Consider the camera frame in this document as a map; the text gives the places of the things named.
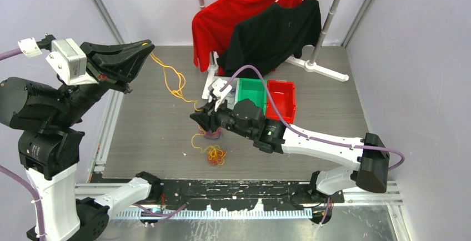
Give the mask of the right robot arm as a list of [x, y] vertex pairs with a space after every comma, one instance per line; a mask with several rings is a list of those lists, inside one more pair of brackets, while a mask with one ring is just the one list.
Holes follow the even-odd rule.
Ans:
[[308, 194], [320, 203], [343, 189], [358, 187], [371, 193], [387, 190], [390, 155], [380, 137], [366, 133], [363, 138], [346, 138], [317, 133], [266, 117], [249, 99], [228, 108], [208, 102], [190, 115], [207, 132], [226, 129], [265, 153], [300, 154], [339, 164], [328, 171], [315, 171]]

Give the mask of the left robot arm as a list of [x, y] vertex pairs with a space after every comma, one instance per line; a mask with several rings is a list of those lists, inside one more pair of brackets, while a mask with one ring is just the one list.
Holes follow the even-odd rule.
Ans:
[[76, 171], [82, 131], [73, 129], [108, 91], [129, 93], [154, 44], [146, 39], [128, 44], [100, 45], [46, 35], [27, 38], [2, 59], [23, 54], [28, 58], [48, 51], [59, 88], [18, 77], [1, 81], [1, 123], [21, 130], [19, 161], [27, 178], [19, 182], [33, 197], [36, 225], [30, 240], [96, 240], [109, 220], [145, 200], [158, 202], [161, 181], [140, 172], [128, 183], [99, 197], [76, 197]]

